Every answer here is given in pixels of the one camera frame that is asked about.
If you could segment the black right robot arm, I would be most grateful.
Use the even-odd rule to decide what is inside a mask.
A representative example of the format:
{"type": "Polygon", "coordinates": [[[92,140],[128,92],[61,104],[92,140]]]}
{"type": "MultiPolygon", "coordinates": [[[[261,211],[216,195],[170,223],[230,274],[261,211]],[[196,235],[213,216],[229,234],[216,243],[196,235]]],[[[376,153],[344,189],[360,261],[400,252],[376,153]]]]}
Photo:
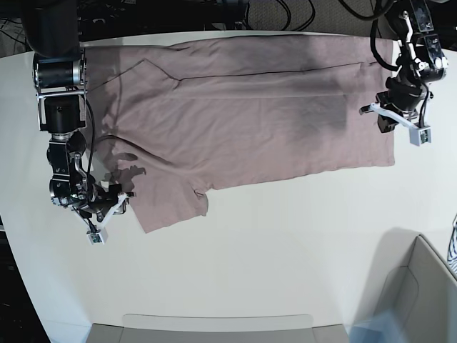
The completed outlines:
{"type": "Polygon", "coordinates": [[[82,156],[94,152],[81,130],[81,114],[94,115],[86,98],[86,57],[79,41],[76,1],[21,1],[21,22],[34,51],[32,79],[41,131],[51,135],[46,157],[52,168],[51,201],[83,220],[102,223],[123,214],[129,195],[120,185],[96,184],[82,156]]]}

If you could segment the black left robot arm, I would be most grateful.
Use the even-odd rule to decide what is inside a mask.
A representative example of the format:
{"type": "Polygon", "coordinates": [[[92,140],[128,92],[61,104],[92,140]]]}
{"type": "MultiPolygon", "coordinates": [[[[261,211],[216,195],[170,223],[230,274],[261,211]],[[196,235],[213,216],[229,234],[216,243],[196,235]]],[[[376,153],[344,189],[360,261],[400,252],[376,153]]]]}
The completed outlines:
{"type": "Polygon", "coordinates": [[[384,68],[394,72],[386,80],[386,90],[376,101],[360,110],[378,114],[382,133],[392,132],[401,124],[418,139],[430,140],[426,109],[433,93],[430,84],[444,78],[448,60],[443,53],[427,1],[376,1],[370,33],[371,52],[384,68]],[[378,20],[384,17],[396,34],[399,55],[393,64],[383,60],[376,49],[378,20]]]}

